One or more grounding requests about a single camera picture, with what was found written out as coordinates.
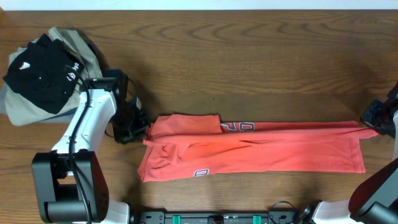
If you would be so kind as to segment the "red t-shirt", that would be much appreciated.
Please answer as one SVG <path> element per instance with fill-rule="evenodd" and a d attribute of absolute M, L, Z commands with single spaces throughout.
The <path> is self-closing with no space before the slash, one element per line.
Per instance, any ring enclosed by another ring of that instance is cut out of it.
<path fill-rule="evenodd" d="M 217 115 L 160 116 L 147 129 L 143 182 L 210 174 L 306 171 L 363 173 L 360 142 L 376 135 L 355 121 L 226 122 Z"/>

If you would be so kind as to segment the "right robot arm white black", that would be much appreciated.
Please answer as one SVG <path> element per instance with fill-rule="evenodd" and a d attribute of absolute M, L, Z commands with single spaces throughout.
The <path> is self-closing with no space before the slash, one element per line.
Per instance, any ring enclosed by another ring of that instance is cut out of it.
<path fill-rule="evenodd" d="M 392 161 L 360 184 L 351 198 L 308 206 L 299 223 L 397 223 L 397 98 L 375 101 L 361 119 L 394 138 Z"/>

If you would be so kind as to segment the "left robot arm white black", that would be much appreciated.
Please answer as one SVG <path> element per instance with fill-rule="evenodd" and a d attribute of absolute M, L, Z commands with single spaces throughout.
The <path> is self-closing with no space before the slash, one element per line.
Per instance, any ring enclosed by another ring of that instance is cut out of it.
<path fill-rule="evenodd" d="M 130 206 L 112 200 L 97 158 L 106 128 L 119 144 L 139 141 L 149 127 L 139 97 L 126 99 L 129 78 L 87 79 L 67 130 L 50 152 L 38 152 L 32 173 L 45 223 L 133 223 Z"/>

